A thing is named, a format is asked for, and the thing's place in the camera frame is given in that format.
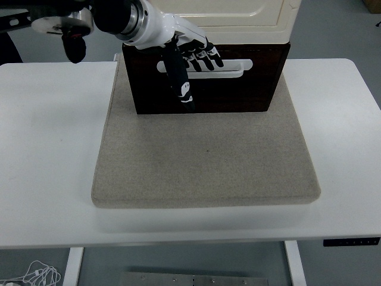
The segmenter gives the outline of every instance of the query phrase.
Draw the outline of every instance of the cable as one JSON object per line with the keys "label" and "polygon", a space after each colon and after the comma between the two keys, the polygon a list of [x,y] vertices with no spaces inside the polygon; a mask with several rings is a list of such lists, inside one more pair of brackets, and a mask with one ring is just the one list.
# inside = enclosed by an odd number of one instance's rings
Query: cable
{"label": "cable", "polygon": [[30,286],[56,286],[60,280],[61,274],[59,274],[54,267],[44,264],[39,260],[35,260],[29,264],[28,270],[24,276],[0,279],[0,282],[2,283],[2,286],[4,286],[6,282],[22,282]]}

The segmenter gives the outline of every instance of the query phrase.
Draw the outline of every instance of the dark brown box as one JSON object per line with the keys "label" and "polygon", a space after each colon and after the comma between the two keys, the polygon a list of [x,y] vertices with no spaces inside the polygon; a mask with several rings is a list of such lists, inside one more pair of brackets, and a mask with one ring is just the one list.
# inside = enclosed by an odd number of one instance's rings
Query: dark brown box
{"label": "dark brown box", "polygon": [[[222,59],[251,59],[253,67],[232,79],[189,79],[196,113],[267,111],[285,64],[290,43],[216,45]],[[160,55],[143,54],[123,45],[136,112],[187,113],[172,91],[167,75],[157,70]]]}
{"label": "dark brown box", "polygon": [[381,13],[381,0],[363,0],[369,12],[373,14]]}

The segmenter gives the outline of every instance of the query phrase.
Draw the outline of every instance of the felt pad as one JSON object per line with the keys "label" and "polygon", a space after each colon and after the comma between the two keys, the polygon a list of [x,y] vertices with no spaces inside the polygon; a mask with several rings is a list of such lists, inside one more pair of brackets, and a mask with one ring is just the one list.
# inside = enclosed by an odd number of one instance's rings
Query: felt pad
{"label": "felt pad", "polygon": [[93,180],[94,205],[305,204],[319,195],[283,76],[265,113],[137,115],[124,60],[118,61]]}

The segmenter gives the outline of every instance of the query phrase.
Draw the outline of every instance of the robot finger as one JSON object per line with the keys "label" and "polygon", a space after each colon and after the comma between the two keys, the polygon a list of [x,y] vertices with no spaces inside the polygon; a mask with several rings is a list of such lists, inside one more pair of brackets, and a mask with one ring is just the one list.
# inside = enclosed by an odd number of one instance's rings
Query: robot finger
{"label": "robot finger", "polygon": [[197,58],[199,58],[200,60],[202,60],[205,63],[208,70],[214,70],[213,63],[209,59],[207,52],[201,51],[201,52],[197,53],[196,56],[197,56]]}
{"label": "robot finger", "polygon": [[209,56],[211,60],[214,60],[216,62],[216,65],[218,67],[223,67],[224,63],[222,62],[222,59],[220,57],[220,54],[218,53],[216,47],[208,41],[207,46],[205,47],[205,52]]}
{"label": "robot finger", "polygon": [[197,72],[200,72],[202,71],[202,68],[200,66],[200,64],[198,63],[197,61],[197,58],[195,57],[195,55],[193,55],[193,53],[189,56],[183,56],[183,58],[188,62],[188,63],[191,63],[193,68],[195,69],[195,71]]}
{"label": "robot finger", "polygon": [[188,69],[189,68],[189,62],[186,58],[183,57],[183,60],[184,60],[184,65],[185,67]]}

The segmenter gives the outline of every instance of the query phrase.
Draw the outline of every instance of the white handle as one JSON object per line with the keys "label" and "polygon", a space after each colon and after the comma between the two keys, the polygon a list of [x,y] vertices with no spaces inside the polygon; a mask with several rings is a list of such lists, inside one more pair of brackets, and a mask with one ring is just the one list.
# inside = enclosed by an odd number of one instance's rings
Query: white handle
{"label": "white handle", "polygon": [[[199,60],[202,71],[195,71],[191,66],[186,69],[188,72],[188,78],[190,79],[233,79],[241,77],[245,70],[252,68],[252,61],[250,59],[239,60],[223,60],[223,67],[214,66],[214,70],[208,70],[203,61]],[[159,61],[157,64],[157,70],[161,73],[166,73],[164,63]]]}

